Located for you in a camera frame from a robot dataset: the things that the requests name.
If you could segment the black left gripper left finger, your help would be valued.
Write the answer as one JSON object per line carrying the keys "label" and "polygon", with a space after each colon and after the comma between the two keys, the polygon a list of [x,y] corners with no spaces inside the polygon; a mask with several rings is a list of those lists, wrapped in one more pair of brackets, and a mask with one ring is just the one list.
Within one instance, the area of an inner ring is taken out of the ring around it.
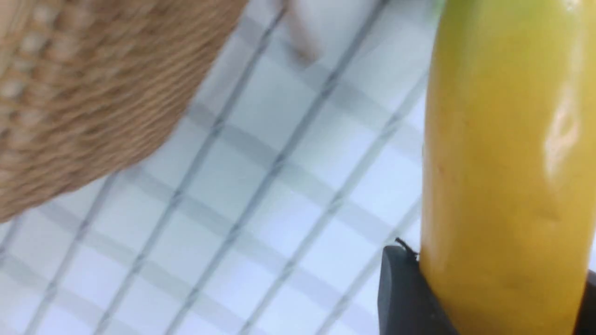
{"label": "black left gripper left finger", "polygon": [[419,266],[419,253],[404,240],[382,250],[378,319],[381,335],[457,335]]}

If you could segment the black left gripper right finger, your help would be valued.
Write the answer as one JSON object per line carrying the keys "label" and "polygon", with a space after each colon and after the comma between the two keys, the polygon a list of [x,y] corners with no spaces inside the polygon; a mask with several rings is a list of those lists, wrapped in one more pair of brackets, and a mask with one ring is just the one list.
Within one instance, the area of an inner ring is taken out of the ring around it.
{"label": "black left gripper right finger", "polygon": [[587,284],[583,293],[582,303],[579,310],[575,335],[596,334],[596,274],[589,271]]}

